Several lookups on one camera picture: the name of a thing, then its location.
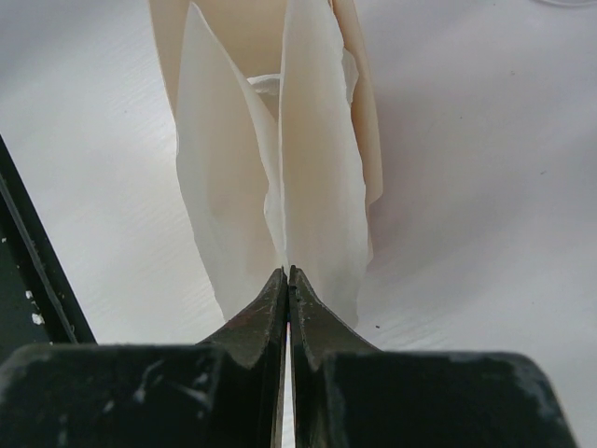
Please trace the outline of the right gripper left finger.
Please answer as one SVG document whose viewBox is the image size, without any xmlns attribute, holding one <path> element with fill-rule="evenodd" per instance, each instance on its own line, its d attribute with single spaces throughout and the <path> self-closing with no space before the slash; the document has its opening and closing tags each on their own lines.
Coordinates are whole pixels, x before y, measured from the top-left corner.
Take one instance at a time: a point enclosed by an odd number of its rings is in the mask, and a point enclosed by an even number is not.
<svg viewBox="0 0 597 448">
<path fill-rule="evenodd" d="M 1 368 L 5 447 L 277 447 L 287 277 L 192 345 L 32 344 Z"/>
</svg>

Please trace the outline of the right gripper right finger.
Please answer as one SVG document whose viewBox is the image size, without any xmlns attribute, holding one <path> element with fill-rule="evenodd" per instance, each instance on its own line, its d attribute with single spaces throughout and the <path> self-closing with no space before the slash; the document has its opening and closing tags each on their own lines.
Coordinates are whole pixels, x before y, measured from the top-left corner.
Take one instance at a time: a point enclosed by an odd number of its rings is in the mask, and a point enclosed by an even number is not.
<svg viewBox="0 0 597 448">
<path fill-rule="evenodd" d="M 528 357 L 382 351 L 288 279 L 299 447 L 573 447 L 547 376 Z"/>
</svg>

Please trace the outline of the orange coffee filter pack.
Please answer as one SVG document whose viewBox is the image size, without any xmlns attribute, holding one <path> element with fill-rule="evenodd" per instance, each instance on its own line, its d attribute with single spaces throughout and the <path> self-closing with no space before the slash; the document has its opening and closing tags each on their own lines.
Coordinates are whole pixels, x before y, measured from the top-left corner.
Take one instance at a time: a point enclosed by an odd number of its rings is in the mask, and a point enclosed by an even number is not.
<svg viewBox="0 0 597 448">
<path fill-rule="evenodd" d="M 366 207 L 381 196 L 382 156 L 374 90 L 365 42 L 354 2 L 328 3 L 338 22 L 344 47 L 358 71 L 352 103 L 352 121 L 363 162 Z M 231 59 L 246 77 L 273 74 L 280 69 L 285 1 L 198 1 L 204 18 Z M 187 0 L 149 3 L 160 70 L 169 105 L 176 110 Z"/>
</svg>

